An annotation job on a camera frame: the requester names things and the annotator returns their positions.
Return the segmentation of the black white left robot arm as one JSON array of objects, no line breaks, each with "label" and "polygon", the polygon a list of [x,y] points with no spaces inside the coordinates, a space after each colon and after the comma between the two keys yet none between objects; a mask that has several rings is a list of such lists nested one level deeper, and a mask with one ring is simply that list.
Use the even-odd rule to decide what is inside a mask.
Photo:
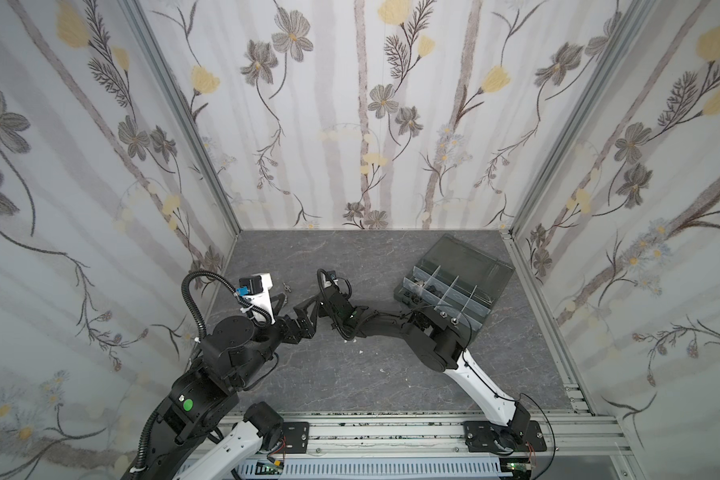
[{"label": "black white left robot arm", "polygon": [[[225,287],[242,308],[208,328],[190,291],[199,277]],[[293,316],[281,312],[282,294],[272,296],[268,274],[244,277],[238,285],[210,270],[188,273],[181,283],[182,298],[196,324],[195,347],[188,370],[178,377],[167,396],[152,411],[141,431],[135,459],[126,479],[173,479],[205,442],[214,443],[208,457],[196,461],[203,477],[222,477],[261,449],[280,443],[283,419],[265,402],[251,406],[232,433],[219,428],[239,403],[239,395],[266,378],[262,368],[278,363],[282,344],[313,338],[319,299],[313,296],[294,308]]]}]

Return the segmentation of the grey compartment organizer box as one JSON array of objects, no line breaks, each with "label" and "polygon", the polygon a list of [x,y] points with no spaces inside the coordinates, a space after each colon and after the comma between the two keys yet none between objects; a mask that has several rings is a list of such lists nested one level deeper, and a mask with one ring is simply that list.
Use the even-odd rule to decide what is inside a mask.
[{"label": "grey compartment organizer box", "polygon": [[445,234],[403,277],[394,298],[411,309],[433,307],[472,342],[513,275],[510,264]]}]

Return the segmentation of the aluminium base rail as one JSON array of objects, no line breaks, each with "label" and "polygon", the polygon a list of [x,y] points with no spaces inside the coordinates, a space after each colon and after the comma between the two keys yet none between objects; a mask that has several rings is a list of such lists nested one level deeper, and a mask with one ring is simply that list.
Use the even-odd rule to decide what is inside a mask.
[{"label": "aluminium base rail", "polygon": [[[248,460],[283,468],[291,459],[495,457],[511,479],[642,479],[644,473],[617,420],[608,416],[535,411],[525,440],[508,453],[492,453],[487,422],[475,412],[423,414],[304,414],[286,422],[308,422],[305,454],[260,451],[230,473],[210,479],[241,479]],[[179,479],[202,479],[195,463],[214,444],[199,447]]]}]

